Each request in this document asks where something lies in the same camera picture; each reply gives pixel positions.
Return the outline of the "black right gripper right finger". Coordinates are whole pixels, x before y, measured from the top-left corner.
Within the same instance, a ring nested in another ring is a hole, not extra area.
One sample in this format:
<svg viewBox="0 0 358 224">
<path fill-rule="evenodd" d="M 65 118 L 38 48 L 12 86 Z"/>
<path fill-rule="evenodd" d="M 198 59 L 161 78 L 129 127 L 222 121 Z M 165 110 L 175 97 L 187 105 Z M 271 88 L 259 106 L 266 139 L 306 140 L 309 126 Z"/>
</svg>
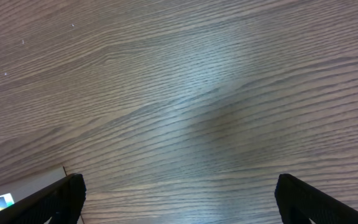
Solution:
<svg viewBox="0 0 358 224">
<path fill-rule="evenodd" d="M 283 224 L 358 224 L 358 211 L 290 175 L 281 174 L 275 199 Z"/>
</svg>

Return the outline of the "white box pink interior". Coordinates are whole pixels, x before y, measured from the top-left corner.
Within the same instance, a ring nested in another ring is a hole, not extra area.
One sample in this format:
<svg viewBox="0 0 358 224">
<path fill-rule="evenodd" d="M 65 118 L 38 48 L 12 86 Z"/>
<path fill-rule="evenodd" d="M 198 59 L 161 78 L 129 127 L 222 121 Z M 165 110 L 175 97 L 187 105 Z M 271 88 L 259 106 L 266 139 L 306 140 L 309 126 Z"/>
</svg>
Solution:
<svg viewBox="0 0 358 224">
<path fill-rule="evenodd" d="M 0 211 L 64 178 L 63 166 L 0 186 Z"/>
</svg>

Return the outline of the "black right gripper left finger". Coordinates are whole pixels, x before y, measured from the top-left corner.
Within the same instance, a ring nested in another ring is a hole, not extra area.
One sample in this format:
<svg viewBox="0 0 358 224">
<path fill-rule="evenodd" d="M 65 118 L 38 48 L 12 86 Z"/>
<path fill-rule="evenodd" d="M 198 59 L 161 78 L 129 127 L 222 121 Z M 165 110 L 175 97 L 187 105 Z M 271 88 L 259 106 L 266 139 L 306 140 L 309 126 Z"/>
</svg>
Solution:
<svg viewBox="0 0 358 224">
<path fill-rule="evenodd" d="M 70 174 L 0 211 L 0 224 L 77 224 L 86 200 L 81 174 Z"/>
</svg>

